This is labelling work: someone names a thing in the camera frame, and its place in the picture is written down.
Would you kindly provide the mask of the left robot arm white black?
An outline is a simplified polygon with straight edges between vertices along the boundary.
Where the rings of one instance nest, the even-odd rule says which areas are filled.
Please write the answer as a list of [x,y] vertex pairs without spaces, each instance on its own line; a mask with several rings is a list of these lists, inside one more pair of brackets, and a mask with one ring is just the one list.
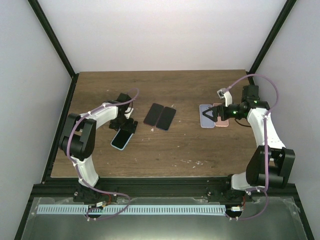
[[71,113],[67,116],[59,140],[59,148],[72,162],[78,177],[76,196],[84,196],[91,202],[97,202],[102,195],[121,196],[129,199],[124,193],[102,190],[97,184],[100,177],[95,170],[93,152],[98,128],[109,123],[109,128],[116,131],[111,146],[124,150],[136,133],[138,122],[131,118],[133,102],[139,95],[130,97],[120,93],[116,100],[103,102],[97,108],[82,114]]

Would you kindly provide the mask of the blue phone black screen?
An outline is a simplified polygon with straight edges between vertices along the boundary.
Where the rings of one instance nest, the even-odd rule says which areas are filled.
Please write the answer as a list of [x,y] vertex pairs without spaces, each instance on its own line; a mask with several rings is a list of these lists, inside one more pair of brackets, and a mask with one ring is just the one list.
[[165,107],[163,111],[161,112],[161,115],[159,117],[159,120],[156,124],[156,128],[168,131],[170,128],[170,125],[176,115],[176,110],[171,107]]

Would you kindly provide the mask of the pink phone case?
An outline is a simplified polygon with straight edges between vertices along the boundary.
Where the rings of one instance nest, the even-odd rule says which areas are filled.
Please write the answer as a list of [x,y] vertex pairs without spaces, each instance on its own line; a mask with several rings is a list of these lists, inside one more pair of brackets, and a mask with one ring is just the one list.
[[221,116],[219,114],[219,110],[216,110],[216,116],[217,116],[217,121],[215,122],[215,126],[219,128],[226,128],[229,126],[229,121],[228,120],[222,120]]

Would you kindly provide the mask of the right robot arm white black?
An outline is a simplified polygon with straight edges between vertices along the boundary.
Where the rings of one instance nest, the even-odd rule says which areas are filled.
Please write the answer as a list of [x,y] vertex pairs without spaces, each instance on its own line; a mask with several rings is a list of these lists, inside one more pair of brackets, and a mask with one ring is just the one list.
[[286,148],[280,140],[271,119],[271,107],[259,97],[257,85],[246,85],[242,89],[241,102],[233,102],[227,88],[217,92],[224,103],[212,106],[202,115],[217,122],[228,119],[246,119],[256,142],[256,150],[245,172],[233,174],[230,184],[222,188],[223,198],[229,202],[240,196],[240,191],[267,191],[270,188],[284,189],[296,158],[292,149]]

